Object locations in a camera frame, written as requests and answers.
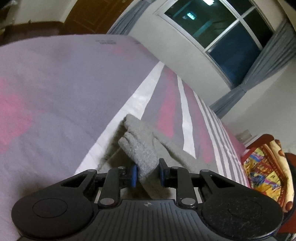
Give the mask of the striped pink purple bed sheet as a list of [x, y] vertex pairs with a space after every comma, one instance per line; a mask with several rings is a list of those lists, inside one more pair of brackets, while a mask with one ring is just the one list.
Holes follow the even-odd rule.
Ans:
[[128, 114], [157, 130], [166, 162], [248, 186], [245, 148], [205, 102], [140, 42], [121, 35], [35, 38], [1, 47], [1, 240], [17, 240], [21, 197], [127, 160]]

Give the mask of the grey right curtain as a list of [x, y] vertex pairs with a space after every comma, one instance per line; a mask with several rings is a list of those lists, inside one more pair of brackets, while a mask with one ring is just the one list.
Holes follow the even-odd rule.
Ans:
[[282, 21], [276, 32], [255, 60], [242, 83], [210, 106], [224, 117], [246, 92], [284, 68], [295, 58], [295, 29], [289, 19]]

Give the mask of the grey sweat pants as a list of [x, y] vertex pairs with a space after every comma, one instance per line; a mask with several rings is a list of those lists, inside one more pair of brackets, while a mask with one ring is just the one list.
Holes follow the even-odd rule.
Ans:
[[158, 179], [159, 159], [163, 158], [168, 166], [183, 167], [191, 173], [201, 169], [217, 172], [215, 159], [206, 163], [205, 157], [198, 151], [194, 158], [154, 127], [128, 114], [120, 122], [97, 169], [99, 173], [106, 173], [111, 168], [136, 164], [139, 183], [136, 188], [125, 190], [124, 198], [175, 199], [175, 190], [162, 187]]

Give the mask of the grey left curtain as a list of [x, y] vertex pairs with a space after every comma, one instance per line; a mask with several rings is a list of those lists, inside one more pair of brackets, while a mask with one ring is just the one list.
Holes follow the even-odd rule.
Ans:
[[138, 1], [108, 30], [109, 35], [128, 35], [137, 20], [154, 1]]

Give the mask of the window with white frame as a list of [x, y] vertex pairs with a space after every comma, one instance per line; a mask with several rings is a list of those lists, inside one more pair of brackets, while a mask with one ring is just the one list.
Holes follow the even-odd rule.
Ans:
[[274, 33], [255, 1], [166, 1], [155, 14], [197, 47], [230, 89], [242, 83]]

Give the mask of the brown wooden door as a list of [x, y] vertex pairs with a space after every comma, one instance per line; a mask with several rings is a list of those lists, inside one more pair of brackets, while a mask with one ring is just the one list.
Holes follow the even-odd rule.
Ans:
[[132, 0], [77, 1], [61, 30], [62, 35], [106, 34]]

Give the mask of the grey curtain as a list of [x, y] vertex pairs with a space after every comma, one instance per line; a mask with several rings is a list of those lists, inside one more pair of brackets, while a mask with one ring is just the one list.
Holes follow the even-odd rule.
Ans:
[[109, 35], [128, 35], [137, 20], [154, 1], [138, 1], [108, 30]]
[[295, 58], [295, 29], [289, 19], [282, 21], [276, 32], [255, 60], [242, 83], [210, 106], [224, 117], [246, 92], [284, 68]]

